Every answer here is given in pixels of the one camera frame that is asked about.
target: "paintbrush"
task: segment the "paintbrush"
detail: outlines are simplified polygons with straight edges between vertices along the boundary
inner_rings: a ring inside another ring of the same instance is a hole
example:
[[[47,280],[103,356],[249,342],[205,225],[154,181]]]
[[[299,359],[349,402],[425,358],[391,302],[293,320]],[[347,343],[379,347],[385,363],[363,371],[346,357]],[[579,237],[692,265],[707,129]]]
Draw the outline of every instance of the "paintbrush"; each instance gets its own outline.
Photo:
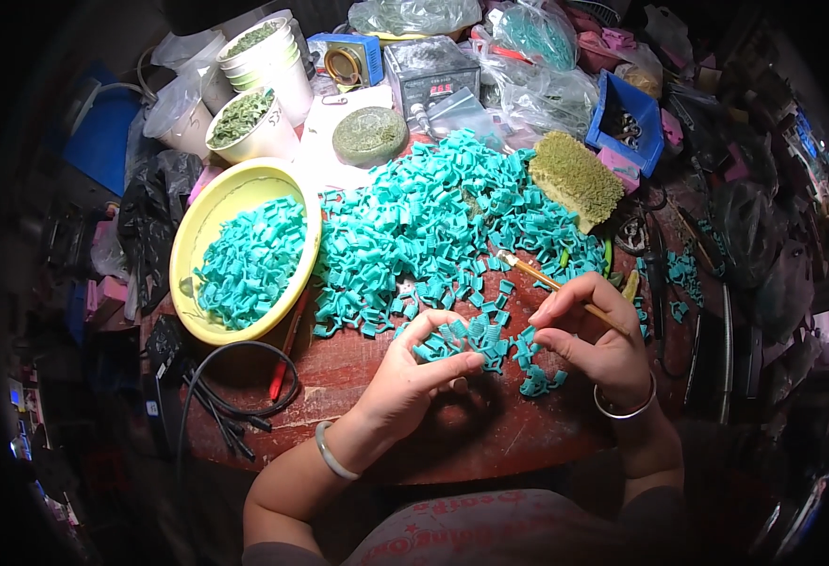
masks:
[[[496,253],[496,257],[499,260],[509,264],[509,266],[514,267],[515,269],[518,269],[519,271],[522,271],[523,273],[530,275],[531,277],[533,277],[534,279],[540,281],[541,283],[543,283],[547,287],[553,289],[554,291],[558,291],[558,289],[560,287],[562,287],[562,285],[560,285],[559,283],[556,283],[553,279],[547,277],[543,272],[541,272],[537,269],[534,269],[533,267],[529,266],[525,262],[522,262],[522,260],[515,257],[515,255],[512,254],[511,252],[507,252],[505,250],[499,250],[499,252]],[[625,328],[622,324],[617,323],[616,321],[614,321],[608,314],[601,311],[595,305],[593,305],[589,302],[583,302],[583,301],[582,301],[581,304],[582,304],[582,306],[584,306],[585,311],[588,311],[591,314],[593,314],[594,316],[596,316],[598,319],[603,321],[610,328],[614,328],[616,332],[622,334],[625,337],[627,337],[629,334],[631,334],[628,331],[627,328]]]

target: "paper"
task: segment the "paper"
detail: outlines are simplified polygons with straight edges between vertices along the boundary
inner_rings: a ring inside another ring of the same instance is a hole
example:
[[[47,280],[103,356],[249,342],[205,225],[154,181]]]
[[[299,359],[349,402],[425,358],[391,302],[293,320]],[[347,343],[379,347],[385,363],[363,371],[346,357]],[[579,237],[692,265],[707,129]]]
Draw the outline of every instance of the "paper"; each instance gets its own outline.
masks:
[[[330,104],[345,99],[345,104]],[[333,151],[333,131],[352,112],[368,106],[393,107],[393,91],[388,84],[334,96],[314,97],[301,133],[301,148],[295,163],[307,168],[311,179],[324,188],[341,190],[366,187],[366,169],[343,165]]]

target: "bracelet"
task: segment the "bracelet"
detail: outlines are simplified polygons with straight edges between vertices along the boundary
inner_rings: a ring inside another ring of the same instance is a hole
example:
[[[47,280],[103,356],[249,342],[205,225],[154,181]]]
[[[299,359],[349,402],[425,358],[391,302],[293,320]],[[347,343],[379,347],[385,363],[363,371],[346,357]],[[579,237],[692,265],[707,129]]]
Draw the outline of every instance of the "bracelet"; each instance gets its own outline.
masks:
[[[600,393],[600,388],[597,384],[594,385],[594,403],[597,405],[597,409],[599,409],[601,413],[609,416],[610,418],[625,420],[626,418],[631,418],[632,416],[638,416],[645,412],[647,407],[649,407],[650,404],[653,403],[654,399],[656,399],[656,377],[654,377],[653,371],[650,372],[650,381],[650,397],[647,398],[647,401],[645,401],[640,407],[628,409],[627,415],[614,415],[612,413],[612,411],[616,410],[617,407],[603,397],[603,394]]]
[[[343,479],[355,481],[361,477],[361,474],[355,474],[354,472],[350,472],[345,469],[336,460],[333,453],[330,452],[330,448],[327,447],[327,440],[323,433],[332,425],[333,423],[329,422],[329,420],[325,420],[317,425],[317,429],[314,431],[314,440],[317,442],[317,449],[320,451],[320,456],[323,457],[323,461],[327,463],[327,466],[330,467],[334,474]]]

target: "yellow plastic basin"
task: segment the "yellow plastic basin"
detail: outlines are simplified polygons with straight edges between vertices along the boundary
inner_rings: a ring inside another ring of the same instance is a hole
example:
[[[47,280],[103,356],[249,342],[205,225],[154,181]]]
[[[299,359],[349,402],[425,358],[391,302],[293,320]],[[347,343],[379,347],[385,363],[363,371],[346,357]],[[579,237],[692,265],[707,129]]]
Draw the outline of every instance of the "yellow plastic basin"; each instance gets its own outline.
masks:
[[[169,288],[173,306],[185,328],[200,340],[215,346],[258,340],[290,311],[307,285],[320,247],[320,201],[307,176],[293,164],[278,158],[248,159],[221,173],[194,200],[175,234],[169,260]],[[195,297],[201,281],[194,268],[204,264],[207,247],[220,237],[220,224],[239,212],[258,208],[268,200],[293,195],[304,205],[307,216],[301,258],[282,296],[273,308],[248,328],[232,331],[209,316]]]

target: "blue plastic bin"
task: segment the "blue plastic bin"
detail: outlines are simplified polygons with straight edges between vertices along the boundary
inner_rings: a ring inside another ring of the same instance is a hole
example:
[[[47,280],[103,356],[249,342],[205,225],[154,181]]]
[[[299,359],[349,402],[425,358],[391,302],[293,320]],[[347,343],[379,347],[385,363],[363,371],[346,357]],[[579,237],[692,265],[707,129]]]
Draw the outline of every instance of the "blue plastic bin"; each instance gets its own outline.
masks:
[[[600,100],[594,108],[594,118],[585,143],[601,150],[610,148],[641,169],[641,174],[650,176],[663,152],[663,124],[660,119],[660,105],[656,100],[626,83],[609,71],[600,72]],[[638,149],[632,150],[624,143],[600,131],[600,120],[608,104],[619,104],[630,112],[641,126]]]

